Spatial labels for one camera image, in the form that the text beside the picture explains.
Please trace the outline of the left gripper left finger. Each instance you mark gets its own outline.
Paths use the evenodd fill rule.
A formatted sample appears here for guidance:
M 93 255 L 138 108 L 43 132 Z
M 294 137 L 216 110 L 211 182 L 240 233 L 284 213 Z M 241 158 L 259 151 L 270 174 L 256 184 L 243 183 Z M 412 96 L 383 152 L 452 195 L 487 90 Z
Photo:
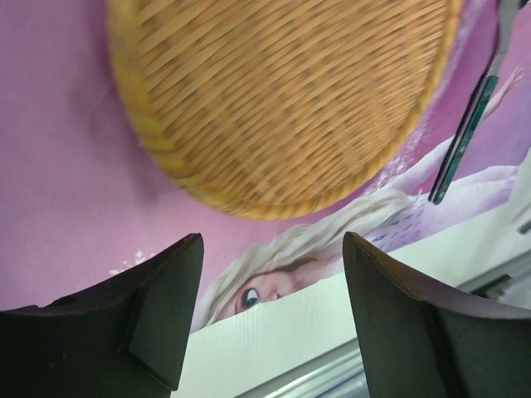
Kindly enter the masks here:
M 1 314 L 4 397 L 168 397 L 178 389 L 204 254 L 199 234 L 45 307 Z

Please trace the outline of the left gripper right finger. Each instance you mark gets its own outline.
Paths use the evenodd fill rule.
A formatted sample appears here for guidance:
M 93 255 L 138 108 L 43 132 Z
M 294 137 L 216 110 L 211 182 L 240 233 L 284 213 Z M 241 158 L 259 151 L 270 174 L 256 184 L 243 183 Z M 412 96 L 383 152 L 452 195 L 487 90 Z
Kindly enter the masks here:
M 530 312 L 460 291 L 355 233 L 343 267 L 372 397 L 528 397 Z

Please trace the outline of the purple printed cloth placemat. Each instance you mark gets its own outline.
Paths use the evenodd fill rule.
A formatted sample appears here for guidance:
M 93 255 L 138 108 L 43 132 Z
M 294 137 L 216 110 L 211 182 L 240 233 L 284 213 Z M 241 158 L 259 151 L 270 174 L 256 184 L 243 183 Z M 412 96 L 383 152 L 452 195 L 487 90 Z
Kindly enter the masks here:
M 102 1 L 1 4 L 1 307 L 46 306 L 204 241 L 192 329 L 343 272 L 352 231 L 393 252 L 501 211 L 512 235 L 530 198 L 530 11 L 514 20 L 494 98 L 439 205 L 428 196 L 495 39 L 496 4 L 469 1 L 451 63 L 399 153 L 314 214 L 246 220 L 197 201 L 156 168 L 116 92 Z

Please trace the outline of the metal spoon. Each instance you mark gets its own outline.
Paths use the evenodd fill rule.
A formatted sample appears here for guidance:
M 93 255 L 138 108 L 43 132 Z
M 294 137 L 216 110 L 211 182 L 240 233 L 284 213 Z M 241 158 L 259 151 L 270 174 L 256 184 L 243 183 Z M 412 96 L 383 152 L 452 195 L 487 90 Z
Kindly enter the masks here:
M 459 128 L 446 152 L 429 194 L 428 201 L 435 206 L 440 205 L 444 200 L 463 155 L 484 115 L 486 106 L 499 81 L 499 69 L 503 65 L 504 58 L 509 50 L 514 20 L 528 3 L 529 1 L 517 0 L 496 2 L 496 36 L 494 49 L 490 55 L 489 63 L 484 68 L 473 93 L 470 95 Z

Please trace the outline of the round orange woven plate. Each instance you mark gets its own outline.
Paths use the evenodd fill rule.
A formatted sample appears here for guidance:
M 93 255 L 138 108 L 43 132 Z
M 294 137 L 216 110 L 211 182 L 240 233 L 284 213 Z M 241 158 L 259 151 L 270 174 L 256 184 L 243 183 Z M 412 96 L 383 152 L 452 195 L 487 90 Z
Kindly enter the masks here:
M 109 1 L 140 145 L 184 191 L 285 220 L 344 199 L 430 104 L 460 1 Z

